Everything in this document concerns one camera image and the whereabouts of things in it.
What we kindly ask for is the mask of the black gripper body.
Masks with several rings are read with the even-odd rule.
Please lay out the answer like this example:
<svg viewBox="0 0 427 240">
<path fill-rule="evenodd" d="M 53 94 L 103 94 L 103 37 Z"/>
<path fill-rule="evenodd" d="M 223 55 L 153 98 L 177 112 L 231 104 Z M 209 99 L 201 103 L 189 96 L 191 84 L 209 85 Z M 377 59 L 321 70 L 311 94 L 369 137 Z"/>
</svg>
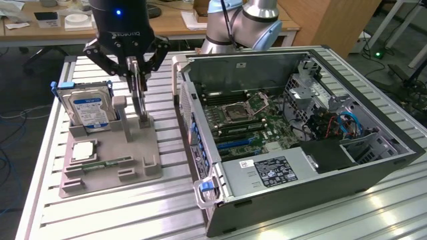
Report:
<svg viewBox="0 0 427 240">
<path fill-rule="evenodd" d="M 88 57 L 95 62 L 107 60 L 100 47 L 125 60 L 135 57 L 144 61 L 155 33 L 149 25 L 145 0 L 91 0 L 92 15 L 97 27 L 96 40 L 88 44 Z"/>
</svg>

